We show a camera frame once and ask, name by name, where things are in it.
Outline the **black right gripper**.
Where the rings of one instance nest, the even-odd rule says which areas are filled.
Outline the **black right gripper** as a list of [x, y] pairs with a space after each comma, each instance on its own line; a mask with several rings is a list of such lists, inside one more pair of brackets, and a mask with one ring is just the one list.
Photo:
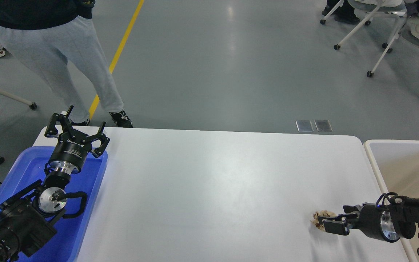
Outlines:
[[350, 230], [356, 228], [366, 237], [384, 242], [394, 243], [400, 239], [389, 211], [379, 210], [375, 204], [343, 205], [345, 214], [334, 217], [319, 217], [319, 222], [325, 227], [327, 233], [347, 236]]

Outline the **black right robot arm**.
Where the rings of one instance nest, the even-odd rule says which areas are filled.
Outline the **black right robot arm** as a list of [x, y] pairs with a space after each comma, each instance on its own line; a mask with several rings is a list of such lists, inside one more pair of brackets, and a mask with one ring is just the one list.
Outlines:
[[389, 243], [414, 236], [419, 239], [419, 198], [387, 192], [375, 203], [344, 205], [343, 209], [344, 213], [336, 216], [317, 215], [319, 227], [343, 236], [357, 229], [366, 237]]

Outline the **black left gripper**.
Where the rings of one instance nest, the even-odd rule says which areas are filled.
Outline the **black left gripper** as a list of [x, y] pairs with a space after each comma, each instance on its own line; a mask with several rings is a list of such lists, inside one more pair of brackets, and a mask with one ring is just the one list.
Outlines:
[[[70, 113], [74, 106], [70, 106], [65, 114], [54, 113], [45, 129], [45, 137], [58, 138], [57, 145], [48, 161], [49, 166], [56, 167], [62, 162], [67, 162], [73, 166], [72, 173], [78, 174], [82, 171], [88, 153], [93, 157], [99, 158], [105, 153], [110, 142], [110, 138], [104, 133], [106, 122], [102, 122], [98, 132], [88, 136], [82, 132], [74, 132], [72, 122], [69, 120]], [[60, 124], [63, 133], [56, 125]], [[93, 142], [100, 141], [98, 147], [93, 147]]]

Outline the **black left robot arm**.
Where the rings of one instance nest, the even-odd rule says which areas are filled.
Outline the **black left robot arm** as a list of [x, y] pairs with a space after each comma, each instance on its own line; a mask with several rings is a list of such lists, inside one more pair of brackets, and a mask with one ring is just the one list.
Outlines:
[[97, 133], [88, 135], [73, 127], [69, 116], [53, 114], [45, 137], [56, 138], [52, 155], [45, 163], [44, 180], [37, 180], [0, 204], [0, 262], [15, 262], [19, 253], [31, 257], [57, 233], [60, 219], [73, 219], [85, 212], [86, 192], [66, 192], [72, 174], [82, 171], [88, 154], [99, 158], [110, 139], [103, 122]]

